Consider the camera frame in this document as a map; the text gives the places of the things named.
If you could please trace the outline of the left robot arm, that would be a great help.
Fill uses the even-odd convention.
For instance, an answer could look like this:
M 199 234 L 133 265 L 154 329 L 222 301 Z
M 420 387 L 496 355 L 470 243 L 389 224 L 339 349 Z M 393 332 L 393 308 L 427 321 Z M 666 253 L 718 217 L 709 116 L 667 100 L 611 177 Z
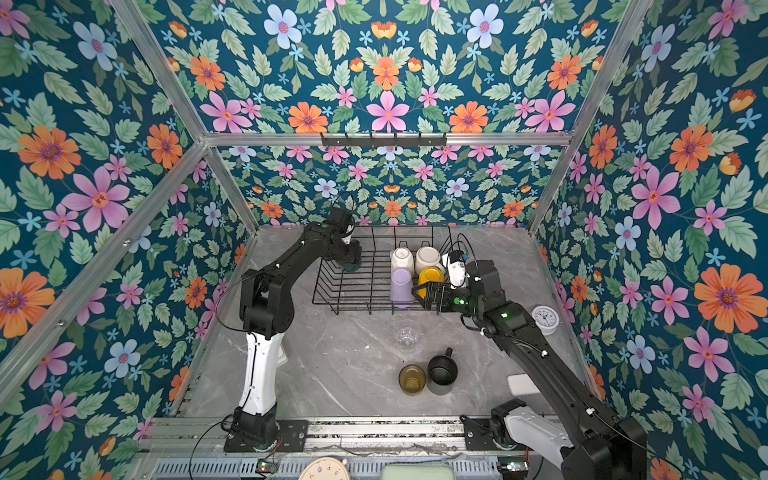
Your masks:
M 278 442 L 276 375 L 279 351 L 295 307 L 292 289 L 318 259 L 361 264 L 362 247 L 352 238 L 351 211 L 334 207 L 325 220 L 310 222 L 282 255 L 243 276 L 239 318 L 247 342 L 243 389 L 232 414 L 225 449 L 265 451 Z

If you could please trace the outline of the white mug red interior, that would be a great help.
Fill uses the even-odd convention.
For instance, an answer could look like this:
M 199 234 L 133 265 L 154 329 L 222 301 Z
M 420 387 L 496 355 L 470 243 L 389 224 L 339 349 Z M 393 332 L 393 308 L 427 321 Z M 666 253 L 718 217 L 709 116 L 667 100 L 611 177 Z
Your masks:
M 443 272 L 442 257 L 440 252 L 431 246 L 422 246 L 416 252 L 414 257 L 414 268 L 417 274 L 420 274 L 427 268 L 437 268 Z

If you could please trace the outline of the lilac plastic cup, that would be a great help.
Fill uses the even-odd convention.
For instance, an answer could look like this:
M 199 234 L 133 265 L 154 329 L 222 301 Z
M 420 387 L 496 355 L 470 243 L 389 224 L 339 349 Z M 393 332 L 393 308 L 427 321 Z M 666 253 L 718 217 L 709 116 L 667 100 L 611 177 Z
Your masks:
M 413 302 L 412 274 L 407 269 L 394 270 L 390 278 L 390 302 L 396 308 L 409 308 Z

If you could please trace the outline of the cream white octagonal mug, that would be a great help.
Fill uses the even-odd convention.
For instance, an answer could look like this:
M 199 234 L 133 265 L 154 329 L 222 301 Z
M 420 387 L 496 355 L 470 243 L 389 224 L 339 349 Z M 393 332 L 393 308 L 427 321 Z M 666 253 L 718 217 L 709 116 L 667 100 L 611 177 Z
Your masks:
M 391 272 L 404 270 L 411 276 L 415 274 L 415 260 L 412 251 L 407 246 L 398 246 L 390 252 Z

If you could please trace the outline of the clear glass cup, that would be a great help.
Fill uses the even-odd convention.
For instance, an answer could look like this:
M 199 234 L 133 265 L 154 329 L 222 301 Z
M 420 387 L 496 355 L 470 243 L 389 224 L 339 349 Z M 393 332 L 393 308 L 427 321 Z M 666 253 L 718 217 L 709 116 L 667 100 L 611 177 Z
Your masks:
M 419 347 L 422 338 L 421 326 L 413 320 L 399 320 L 395 324 L 395 344 L 401 351 L 412 351 Z

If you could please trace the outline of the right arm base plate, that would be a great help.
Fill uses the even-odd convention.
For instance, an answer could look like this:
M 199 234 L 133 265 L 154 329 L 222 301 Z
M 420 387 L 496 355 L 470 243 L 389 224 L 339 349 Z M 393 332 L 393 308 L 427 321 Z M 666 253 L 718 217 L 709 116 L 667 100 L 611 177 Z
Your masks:
M 506 427 L 495 417 L 460 415 L 459 421 L 468 451 L 522 451 L 528 448 L 522 442 L 513 440 Z

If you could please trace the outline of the green mug white interior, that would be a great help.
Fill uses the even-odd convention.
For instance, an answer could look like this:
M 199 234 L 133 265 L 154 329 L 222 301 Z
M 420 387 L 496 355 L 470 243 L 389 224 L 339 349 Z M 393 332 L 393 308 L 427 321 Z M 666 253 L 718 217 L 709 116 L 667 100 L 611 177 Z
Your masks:
M 336 263 L 341 267 L 343 272 L 356 272 L 359 270 L 361 266 L 361 258 L 355 257 L 355 258 L 346 258 L 337 260 Z

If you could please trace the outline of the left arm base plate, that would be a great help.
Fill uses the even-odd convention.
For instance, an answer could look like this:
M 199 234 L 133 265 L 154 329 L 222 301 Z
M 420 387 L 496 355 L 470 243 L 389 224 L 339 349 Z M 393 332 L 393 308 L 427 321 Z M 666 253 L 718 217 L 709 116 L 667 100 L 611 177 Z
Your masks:
M 229 428 L 223 450 L 226 453 L 302 452 L 308 428 L 306 420 L 277 420 L 256 432 L 233 425 Z

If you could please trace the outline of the yellow plastic mug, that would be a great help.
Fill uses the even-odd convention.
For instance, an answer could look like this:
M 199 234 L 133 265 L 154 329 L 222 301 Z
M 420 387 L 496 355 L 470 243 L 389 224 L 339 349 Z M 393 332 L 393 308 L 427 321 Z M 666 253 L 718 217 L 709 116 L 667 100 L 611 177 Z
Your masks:
M 424 268 L 418 276 L 417 295 L 425 299 L 429 291 L 428 283 L 443 283 L 444 273 L 439 266 L 428 266 Z

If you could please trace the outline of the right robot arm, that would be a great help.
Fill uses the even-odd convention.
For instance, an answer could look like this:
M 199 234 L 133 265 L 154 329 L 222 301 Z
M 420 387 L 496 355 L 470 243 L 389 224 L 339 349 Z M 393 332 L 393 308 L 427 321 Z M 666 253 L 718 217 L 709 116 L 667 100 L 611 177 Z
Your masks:
M 425 282 L 412 293 L 424 308 L 455 312 L 466 328 L 492 340 L 523 368 L 558 418 L 549 421 L 512 399 L 492 412 L 496 443 L 534 450 L 566 479 L 646 478 L 646 431 L 636 419 L 619 417 L 579 380 L 533 316 L 507 299 L 493 261 L 471 262 L 459 286 Z

